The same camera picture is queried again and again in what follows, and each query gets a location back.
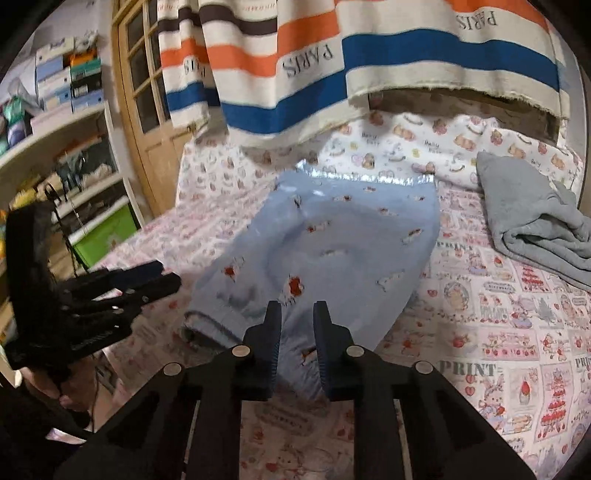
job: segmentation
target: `bed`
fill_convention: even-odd
[[[277,172],[304,157],[327,171],[366,171],[373,155],[381,175],[435,175],[441,210],[430,261],[379,354],[403,365],[433,363],[538,478],[553,478],[591,422],[591,296],[491,247],[473,157],[513,155],[578,193],[584,161],[552,144],[539,111],[433,92],[370,102],[384,110],[299,148],[240,149],[223,131],[186,145],[177,207],[101,262],[129,267],[157,258],[183,279],[176,295],[147,308],[132,336],[106,350],[120,393],[132,394],[167,362],[212,357],[183,330],[191,287],[260,209]],[[528,135],[512,129],[520,126]],[[242,479],[351,478],[351,404],[279,391],[266,404],[245,405],[242,418]]]

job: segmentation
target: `door frame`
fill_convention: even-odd
[[[152,214],[156,218],[157,216],[162,215],[164,212],[161,211],[158,203],[156,202],[154,192],[152,191],[152,187],[148,181],[144,164],[142,163],[142,158],[139,154],[139,148],[135,140],[134,130],[131,123],[131,115],[129,113],[129,105],[127,104],[123,87],[123,71],[121,67],[121,54],[119,52],[119,25],[131,8],[139,1],[142,0],[127,0],[121,7],[118,7],[119,0],[111,0],[113,8],[113,20],[111,23],[111,55],[113,58],[112,68],[113,76],[115,78],[115,91],[117,95],[117,101],[119,103],[121,120],[123,123],[123,131],[125,133],[125,139],[127,140],[129,151],[131,153],[131,160],[138,175],[142,190],[144,191],[144,196],[146,197],[146,200],[148,200]]]

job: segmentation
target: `storage box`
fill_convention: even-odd
[[[66,122],[70,116],[72,116],[72,102],[62,103],[53,110],[34,116],[31,118],[33,135],[41,135],[53,130],[56,125]]]
[[[44,102],[44,110],[53,110],[59,107],[62,103],[70,102],[72,100],[72,91],[70,87],[65,87],[62,90],[58,90],[55,95],[48,97]]]
[[[81,65],[70,67],[70,76],[72,83],[84,77],[89,77],[95,73],[100,73],[100,59],[87,61]]]
[[[68,239],[87,267],[92,267],[137,231],[129,198],[117,200]]]
[[[47,98],[55,95],[56,92],[63,90],[65,87],[70,86],[72,78],[70,77],[70,67],[63,69],[46,78],[42,82],[37,83],[37,95],[39,98]]]
[[[87,93],[80,98],[72,99],[72,110],[75,112],[84,110],[84,108],[98,105],[105,101],[105,93],[103,90],[97,90],[95,92]]]
[[[103,87],[103,80],[100,72],[90,75],[89,77],[82,77],[81,79],[72,82],[72,97],[80,98],[90,92],[95,92]]]
[[[66,37],[41,47],[35,54],[35,64],[40,65],[56,57],[63,57],[74,51],[74,37]]]
[[[64,57],[56,57],[52,60],[45,61],[37,65],[35,75],[37,76],[37,83],[42,82],[46,78],[61,72],[64,69]]]
[[[96,58],[96,47],[92,47],[84,53],[73,53],[69,56],[68,62],[70,63],[70,67],[75,67],[83,63],[88,63],[94,58]]]

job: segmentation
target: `orange stripe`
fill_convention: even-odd
[[[244,70],[257,77],[274,77],[277,61],[284,55],[301,50],[339,33],[334,11],[313,17],[300,18],[279,27],[277,31],[277,53],[255,56],[234,45],[208,47],[207,52],[213,70]]]
[[[446,0],[458,13],[472,13],[481,8],[499,8],[519,15],[533,23],[537,23],[548,31],[548,25],[540,12],[532,7],[527,0]]]
[[[188,38],[181,42],[180,48],[169,48],[160,52],[162,68],[182,65],[183,60],[191,55],[197,57],[201,63],[209,63],[207,48],[203,45],[197,45],[194,38]]]

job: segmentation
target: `striped fabric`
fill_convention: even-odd
[[[560,42],[527,0],[158,0],[175,127],[221,107],[232,141],[300,143],[366,94],[469,88],[569,117]]]

